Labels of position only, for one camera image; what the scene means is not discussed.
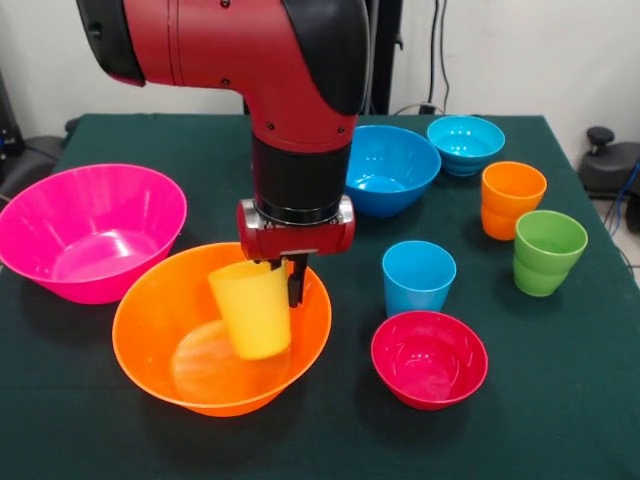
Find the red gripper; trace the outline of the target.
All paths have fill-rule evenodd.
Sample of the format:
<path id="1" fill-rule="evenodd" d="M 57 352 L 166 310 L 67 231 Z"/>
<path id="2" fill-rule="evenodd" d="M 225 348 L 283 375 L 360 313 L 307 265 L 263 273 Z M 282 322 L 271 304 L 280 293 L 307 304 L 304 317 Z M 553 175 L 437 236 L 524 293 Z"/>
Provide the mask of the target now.
<path id="1" fill-rule="evenodd" d="M 264 217 L 252 199 L 237 207 L 237 226 L 245 257 L 254 261 L 287 257 L 293 265 L 288 277 L 291 308 L 303 302 L 304 280 L 309 254 L 333 255 L 348 250 L 354 240 L 356 218 L 351 199 L 343 195 L 337 215 L 317 225 L 285 225 Z"/>

